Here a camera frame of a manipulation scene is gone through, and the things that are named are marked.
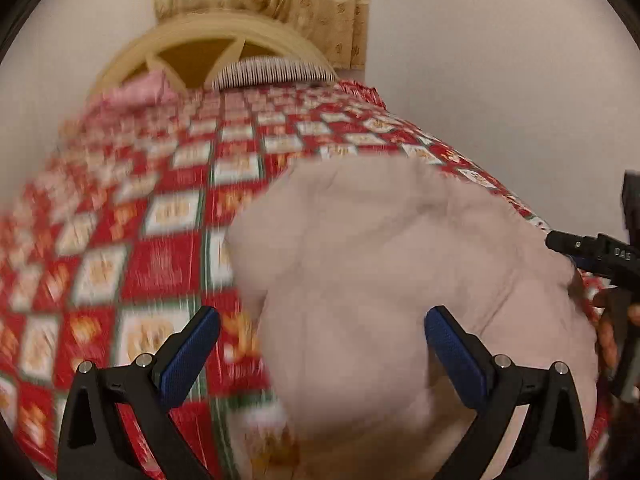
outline metal screw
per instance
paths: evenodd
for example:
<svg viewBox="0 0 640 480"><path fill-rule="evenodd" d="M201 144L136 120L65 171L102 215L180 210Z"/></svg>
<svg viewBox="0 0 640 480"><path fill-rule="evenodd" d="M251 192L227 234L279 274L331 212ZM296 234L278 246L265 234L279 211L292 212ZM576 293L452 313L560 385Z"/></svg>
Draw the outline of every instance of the metal screw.
<svg viewBox="0 0 640 480"><path fill-rule="evenodd" d="M567 375L569 373L569 367L564 364L562 361L558 361L555 365L554 368L556 369L556 372L558 372L560 375Z"/></svg>
<svg viewBox="0 0 640 480"><path fill-rule="evenodd" d="M153 356L151 354L140 354L136 357L136 364L139 367L144 368L145 366L149 366L152 360Z"/></svg>
<svg viewBox="0 0 640 480"><path fill-rule="evenodd" d="M78 365L78 371L81 374L85 374L87 373L89 370L91 370L91 368L94 367L94 364L91 361L82 361L79 365Z"/></svg>
<svg viewBox="0 0 640 480"><path fill-rule="evenodd" d="M494 357L494 362L500 367L500 368L509 368L511 366L511 359L509 359L506 355L504 354L498 354L496 357Z"/></svg>

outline black clamp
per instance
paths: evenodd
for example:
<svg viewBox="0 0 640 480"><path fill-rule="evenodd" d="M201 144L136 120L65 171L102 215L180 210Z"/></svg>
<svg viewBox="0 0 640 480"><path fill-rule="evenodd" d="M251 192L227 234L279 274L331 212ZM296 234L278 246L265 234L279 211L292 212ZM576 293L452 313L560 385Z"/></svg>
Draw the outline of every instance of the black clamp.
<svg viewBox="0 0 640 480"><path fill-rule="evenodd" d="M430 349L442 362L463 404L478 412L433 480L479 480L516 406L529 405L510 458L495 480L587 480L589 459L582 410L569 367L517 366L492 356L443 306L424 319Z"/></svg>
<svg viewBox="0 0 640 480"><path fill-rule="evenodd" d="M614 304L611 313L618 343L620 362L610 384L611 393L627 403L638 402L636 384L640 383L640 327L628 322L626 310L640 303L640 176L625 173L622 207L630 244L599 234L597 238L579 237L551 231L546 246L570 257L576 267L629 291L624 303Z"/></svg>
<svg viewBox="0 0 640 480"><path fill-rule="evenodd" d="M168 415L180 406L220 334L220 316L203 306L156 355L128 366L82 362L66 402L58 447L60 480L148 480L116 404L129 404L167 480L210 480Z"/></svg>

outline red and white patterned blanket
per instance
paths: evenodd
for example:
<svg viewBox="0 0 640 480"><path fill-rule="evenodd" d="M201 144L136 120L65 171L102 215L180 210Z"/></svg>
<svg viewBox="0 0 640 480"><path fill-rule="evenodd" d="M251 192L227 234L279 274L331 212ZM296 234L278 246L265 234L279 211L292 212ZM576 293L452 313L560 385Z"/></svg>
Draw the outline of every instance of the red and white patterned blanket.
<svg viewBox="0 0 640 480"><path fill-rule="evenodd" d="M0 222L0 409L47 476L55 476L78 363L128 364L208 304L222 313L222 334L172 417L215 478L277 478L274 468L292 478L295 443L232 287L223 241L238 209L296 158L419 156L546 228L497 180L359 99L363 91L289 84L193 92L78 135L25 187ZM145 470L162 478L132 414L122 416Z"/></svg>

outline black handle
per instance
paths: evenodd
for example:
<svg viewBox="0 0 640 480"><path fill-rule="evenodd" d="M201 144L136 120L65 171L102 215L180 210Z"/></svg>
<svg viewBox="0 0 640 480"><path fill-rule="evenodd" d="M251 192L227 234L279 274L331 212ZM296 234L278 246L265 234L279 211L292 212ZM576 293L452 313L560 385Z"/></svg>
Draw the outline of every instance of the black handle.
<svg viewBox="0 0 640 480"><path fill-rule="evenodd" d="M640 303L640 292L631 296L632 303ZM640 327L628 320L626 312L621 313L626 322L626 337L616 374L611 381L611 393L623 402L637 402L634 395L636 384L640 383Z"/></svg>

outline white wall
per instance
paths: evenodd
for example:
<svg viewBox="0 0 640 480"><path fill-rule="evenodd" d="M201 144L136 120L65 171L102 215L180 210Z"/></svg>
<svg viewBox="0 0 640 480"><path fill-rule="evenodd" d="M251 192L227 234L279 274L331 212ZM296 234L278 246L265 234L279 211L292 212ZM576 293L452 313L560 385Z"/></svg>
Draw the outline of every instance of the white wall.
<svg viewBox="0 0 640 480"><path fill-rule="evenodd" d="M368 84L553 227L623 236L640 51L606 0L372 0Z"/></svg>
<svg viewBox="0 0 640 480"><path fill-rule="evenodd" d="M153 0L38 5L0 64L0 206L43 166L98 72L154 23Z"/></svg>

